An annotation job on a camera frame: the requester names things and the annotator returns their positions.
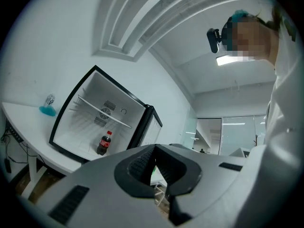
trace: dark soda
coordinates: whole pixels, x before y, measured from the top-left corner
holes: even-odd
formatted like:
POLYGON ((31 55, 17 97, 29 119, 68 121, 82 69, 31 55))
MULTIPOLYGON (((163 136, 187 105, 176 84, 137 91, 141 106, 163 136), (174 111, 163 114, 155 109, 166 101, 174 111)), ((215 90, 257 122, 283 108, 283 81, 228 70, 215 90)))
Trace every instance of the dark soda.
POLYGON ((101 138, 101 141, 97 147, 97 154, 104 155, 110 146, 112 132, 108 131, 105 136, 101 138))

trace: ceiling light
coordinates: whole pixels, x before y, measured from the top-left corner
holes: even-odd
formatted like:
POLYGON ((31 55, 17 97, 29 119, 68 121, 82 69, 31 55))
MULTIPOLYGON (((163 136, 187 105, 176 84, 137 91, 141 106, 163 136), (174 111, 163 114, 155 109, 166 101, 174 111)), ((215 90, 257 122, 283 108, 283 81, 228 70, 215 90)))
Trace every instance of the ceiling light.
POLYGON ((228 63, 234 63, 234 62, 249 62, 249 61, 254 61, 253 59, 250 59, 248 57, 233 57, 229 55, 217 57, 217 63, 218 66, 228 64, 228 63))
POLYGON ((222 125, 245 125, 245 123, 223 123, 222 125))

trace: wooden floor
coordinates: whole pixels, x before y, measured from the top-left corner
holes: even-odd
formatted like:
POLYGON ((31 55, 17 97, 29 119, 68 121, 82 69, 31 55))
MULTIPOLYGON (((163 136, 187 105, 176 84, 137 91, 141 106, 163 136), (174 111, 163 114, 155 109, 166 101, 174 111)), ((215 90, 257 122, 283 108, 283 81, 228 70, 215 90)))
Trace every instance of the wooden floor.
MULTIPOLYGON (((41 168, 41 166, 42 165, 38 163, 37 164, 37 170, 39 170, 41 168)), ((62 176, 59 177, 58 175, 54 174, 53 172, 50 172, 49 169, 48 169, 43 174, 43 176, 41 177, 41 179, 39 180, 39 182, 35 186, 33 192, 29 196, 29 201, 31 201, 33 204, 36 204, 39 197, 41 197, 42 194, 48 188, 50 188, 52 185, 54 185, 56 182, 58 182, 61 178, 62 178, 62 176)), ((22 179, 17 183, 17 185, 15 187, 16 194, 21 195, 22 192, 24 191, 25 187, 28 185, 29 181, 30 181, 29 172, 27 172, 22 177, 22 179)), ((159 188, 162 191, 165 191, 164 187, 159 187, 159 188)), ((162 197, 161 195, 157 195, 157 196, 155 196, 155 200, 159 201, 161 197, 162 197)), ((165 198, 162 200, 162 202, 158 206, 159 211, 162 213, 162 215, 165 218, 168 218, 168 216, 169 216, 169 207, 170 207, 170 204, 165 198)))

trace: open refrigerator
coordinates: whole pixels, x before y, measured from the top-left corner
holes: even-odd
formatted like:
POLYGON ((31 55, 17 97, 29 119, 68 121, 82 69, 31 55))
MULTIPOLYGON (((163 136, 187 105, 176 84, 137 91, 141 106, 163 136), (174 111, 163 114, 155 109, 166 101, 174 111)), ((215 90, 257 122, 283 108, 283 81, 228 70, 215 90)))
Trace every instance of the open refrigerator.
POLYGON ((49 143, 62 152, 94 160, 130 148, 153 144, 161 131, 155 109, 144 104, 98 66, 76 85, 55 121, 49 143), (96 150, 111 131, 105 155, 96 150))

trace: brown floor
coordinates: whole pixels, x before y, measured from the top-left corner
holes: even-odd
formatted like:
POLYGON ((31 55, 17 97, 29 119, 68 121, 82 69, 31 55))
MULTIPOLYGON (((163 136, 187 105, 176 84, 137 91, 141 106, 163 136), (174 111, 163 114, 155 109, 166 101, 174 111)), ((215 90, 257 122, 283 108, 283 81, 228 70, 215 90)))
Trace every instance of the brown floor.
MULTIPOLYGON (((61 178, 58 176, 55 176, 54 174, 50 173, 48 170, 43 174, 37 185, 35 186, 33 192, 29 196, 29 201, 31 201, 33 204, 36 204, 37 200, 40 196, 52 185, 54 185, 56 182, 58 182, 61 178)), ((25 187, 28 185, 30 179, 29 179, 29 172, 27 172, 23 178, 18 182, 18 184, 15 187, 15 192, 18 195, 21 195, 24 191, 25 187)), ((162 191, 166 191, 164 187, 159 187, 162 191)), ((155 199, 159 201, 159 199, 162 197, 162 195, 155 196, 155 199)), ((160 212, 164 215, 165 218, 168 218, 169 216, 169 202, 164 198, 160 205, 158 206, 160 212)))

